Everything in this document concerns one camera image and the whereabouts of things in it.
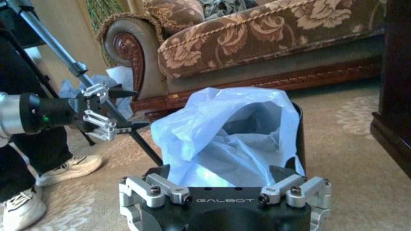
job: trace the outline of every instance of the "dark wooden cabinet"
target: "dark wooden cabinet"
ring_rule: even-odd
[[[411,0],[390,0],[378,112],[371,134],[411,177]]]

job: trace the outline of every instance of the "carpet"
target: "carpet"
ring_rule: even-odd
[[[333,231],[411,229],[411,181],[370,135],[378,88],[378,81],[367,80],[290,92],[305,111],[309,177],[326,177],[334,185]],[[139,132],[155,147],[150,130]],[[118,183],[142,175],[154,162],[127,135],[90,147],[68,129],[68,143],[75,154],[102,154],[106,162],[90,176],[44,188],[48,211],[30,230],[127,230]]]

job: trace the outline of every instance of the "tripod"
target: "tripod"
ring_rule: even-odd
[[[18,53],[20,54],[22,58],[24,59],[26,63],[28,64],[28,66],[31,67],[32,71],[35,72],[38,79],[40,81],[40,83],[43,84],[43,86],[46,87],[47,91],[50,92],[50,94],[52,95],[54,98],[59,98],[59,95],[56,93],[56,91],[54,90],[51,84],[50,84],[50,78],[48,76],[46,76],[40,69],[38,68],[36,64],[34,63],[32,59],[30,58],[28,54],[26,53],[24,49],[22,48],[14,34],[6,30],[6,29],[0,29],[0,36],[3,36],[8,42],[12,44],[12,46],[15,47]],[[90,136],[80,131],[84,138],[88,141],[90,146],[95,145],[95,141],[90,138]]]
[[[92,80],[90,79],[88,75],[86,74],[88,69],[84,63],[75,61],[62,44],[59,43],[58,39],[54,37],[48,29],[44,27],[39,19],[36,18],[34,14],[34,7],[30,4],[27,0],[6,0],[0,3],[0,7],[10,7],[24,19],[24,21],[28,23],[34,31],[38,33],[38,35],[42,37],[58,57],[60,58],[62,62],[68,67],[68,70],[71,73],[80,79],[80,81],[84,83],[87,87],[94,85]],[[122,113],[118,111],[115,105],[111,103],[110,100],[104,102],[104,106],[107,107],[107,110],[112,117],[116,119],[119,123],[126,123],[127,119],[122,115]],[[148,143],[144,141],[136,130],[132,130],[130,133],[131,137],[135,139],[140,147],[143,148],[144,152],[150,156],[150,158],[154,160],[154,162],[160,166],[163,165],[163,160],[159,157],[159,155],[155,153],[154,149],[148,145]]]

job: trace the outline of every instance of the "wall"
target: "wall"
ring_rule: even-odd
[[[55,35],[74,59],[87,64],[90,76],[95,74],[106,75],[107,66],[100,53],[100,46],[88,29],[78,1],[31,0],[31,2],[44,26]],[[54,85],[58,85],[60,89],[62,81],[67,78],[78,87],[79,79],[71,74],[50,47],[40,46],[39,50]]]

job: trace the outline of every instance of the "floral upholstery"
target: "floral upholstery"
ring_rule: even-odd
[[[188,77],[383,33],[385,0],[278,0],[198,24],[162,44],[167,78]]]
[[[170,34],[204,22],[204,10],[198,0],[150,0],[144,5]]]

